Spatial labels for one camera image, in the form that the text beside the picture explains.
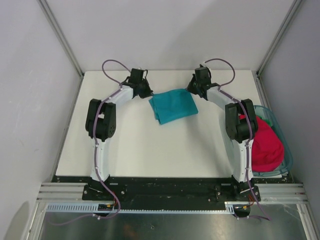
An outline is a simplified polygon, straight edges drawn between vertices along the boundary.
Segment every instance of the clear container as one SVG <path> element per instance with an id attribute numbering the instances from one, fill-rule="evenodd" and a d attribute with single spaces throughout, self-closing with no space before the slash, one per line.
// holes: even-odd
<path id="1" fill-rule="evenodd" d="M 266 121 L 268 125 L 272 128 L 272 130 L 275 132 L 277 137 L 280 139 L 280 141 L 283 144 L 284 147 L 284 159 L 282 163 L 274 170 L 274 171 L 267 171 L 267 172 L 253 172 L 253 175 L 255 177 L 273 177 L 276 175 L 284 174 L 290 171 L 292 165 L 293 165 L 293 157 L 290 152 L 289 146 L 287 144 L 287 141 L 285 139 L 285 136 L 283 132 L 281 131 L 281 128 L 277 122 L 277 119 L 273 112 L 264 106 L 255 105 L 254 106 L 255 114 L 260 117 L 262 120 Z"/>

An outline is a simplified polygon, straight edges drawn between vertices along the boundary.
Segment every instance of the pink fabric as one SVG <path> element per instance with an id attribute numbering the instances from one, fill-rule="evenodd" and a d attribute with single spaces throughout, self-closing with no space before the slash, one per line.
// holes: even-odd
<path id="1" fill-rule="evenodd" d="M 271 127 L 258 116 L 258 131 L 252 145 L 252 171 L 272 172 L 285 158 L 285 148 Z"/>

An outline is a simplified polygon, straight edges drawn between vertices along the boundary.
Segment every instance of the teal towel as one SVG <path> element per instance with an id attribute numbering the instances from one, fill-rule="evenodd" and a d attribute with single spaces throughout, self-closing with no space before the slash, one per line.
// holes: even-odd
<path id="1" fill-rule="evenodd" d="M 155 119 L 161 125 L 198 113 L 197 106 L 186 89 L 154 94 L 149 103 L 154 111 Z"/>

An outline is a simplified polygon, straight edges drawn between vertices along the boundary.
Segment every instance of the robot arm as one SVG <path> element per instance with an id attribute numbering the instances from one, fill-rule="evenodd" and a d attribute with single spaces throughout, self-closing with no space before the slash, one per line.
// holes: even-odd
<path id="1" fill-rule="evenodd" d="M 111 137 L 116 131 L 116 108 L 122 107 L 126 102 L 139 95 L 141 98 L 146 98 L 152 95 L 152 90 L 146 77 L 143 77 L 144 70 L 131 70 L 130 77 L 122 83 L 117 91 L 110 95 L 110 97 L 103 103 L 99 116 L 104 115 L 103 118 L 98 117 L 95 129 L 97 138 L 97 145 L 94 140 L 94 122 L 101 100 L 92 99 L 89 103 L 87 118 L 85 122 L 85 129 L 92 138 L 92 147 L 96 152 L 96 165 L 92 167 L 91 178 L 94 181 L 99 181 L 96 174 L 96 168 L 102 181 L 105 181 L 110 175 L 109 168 L 109 148 Z"/>
<path id="2" fill-rule="evenodd" d="M 195 69 L 195 74 L 189 83 L 187 90 L 193 94 L 199 95 L 201 98 L 210 101 L 222 110 L 225 111 L 225 132 L 222 133 L 226 150 L 229 152 L 228 156 L 233 165 L 233 178 L 238 183 L 245 183 L 247 181 L 246 168 L 247 159 L 249 159 L 248 180 L 253 177 L 251 157 L 252 157 L 252 144 L 251 140 L 249 145 L 249 158 L 247 158 L 247 139 L 249 139 L 249 127 L 245 119 L 239 119 L 240 114 L 244 114 L 238 103 L 235 103 L 232 98 L 222 94 L 217 83 L 211 83 L 211 73 L 207 67 L 200 66 Z M 258 124 L 254 111 L 253 103 L 250 99 L 242 100 L 247 114 L 250 119 L 253 136 L 258 130 Z"/>

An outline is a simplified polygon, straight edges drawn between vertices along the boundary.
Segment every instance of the white wall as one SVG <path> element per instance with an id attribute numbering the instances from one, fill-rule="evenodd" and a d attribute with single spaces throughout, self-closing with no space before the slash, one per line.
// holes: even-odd
<path id="1" fill-rule="evenodd" d="M 257 70 L 294 0 L 48 0 L 84 71 L 105 59 L 191 70 L 219 57 Z M 215 63 L 216 68 L 228 68 Z M 122 70 L 110 64 L 106 67 Z"/>
<path id="2" fill-rule="evenodd" d="M 0 33 L 0 239 L 18 240 L 80 80 L 37 1 L 1 1 Z"/>
<path id="3" fill-rule="evenodd" d="M 305 1 L 262 78 L 320 225 L 320 1 Z"/>

